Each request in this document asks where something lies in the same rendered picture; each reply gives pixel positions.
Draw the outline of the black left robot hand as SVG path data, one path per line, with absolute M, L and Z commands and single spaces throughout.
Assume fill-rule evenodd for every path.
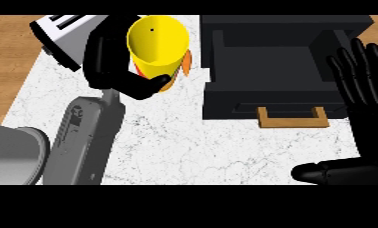
M 171 77 L 164 74 L 148 79 L 129 71 L 127 31 L 139 19 L 138 15 L 109 15 L 90 32 L 83 73 L 93 89 L 114 89 L 133 99 L 145 100 L 160 92 Z

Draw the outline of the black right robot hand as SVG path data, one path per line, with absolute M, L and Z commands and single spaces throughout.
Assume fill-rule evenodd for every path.
M 350 41 L 352 51 L 328 56 L 359 157 L 296 166 L 293 178 L 316 185 L 378 185 L 378 45 Z

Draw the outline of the yellow cup with orange handle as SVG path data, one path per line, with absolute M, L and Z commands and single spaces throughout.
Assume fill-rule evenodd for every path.
M 138 74 L 148 79 L 164 74 L 171 77 L 161 88 L 161 92 L 167 91 L 179 72 L 189 75 L 192 67 L 189 32 L 185 25 L 171 16 L 142 17 L 129 29 L 127 47 Z

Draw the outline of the white and silver toaster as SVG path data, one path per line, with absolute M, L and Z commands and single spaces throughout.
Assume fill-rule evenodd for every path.
M 81 68 L 89 34 L 107 15 L 46 15 L 30 23 L 46 53 L 73 71 Z

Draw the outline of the grey rounded object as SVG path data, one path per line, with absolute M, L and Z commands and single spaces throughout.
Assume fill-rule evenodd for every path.
M 34 185 L 49 153 L 50 141 L 40 129 L 0 126 L 0 185 Z

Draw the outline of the dark grey cabinet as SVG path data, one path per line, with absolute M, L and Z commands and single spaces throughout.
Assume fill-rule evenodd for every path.
M 213 68 L 213 33 L 228 47 L 284 47 L 310 51 L 324 81 L 332 80 L 325 57 L 371 27 L 369 15 L 201 15 L 201 65 Z

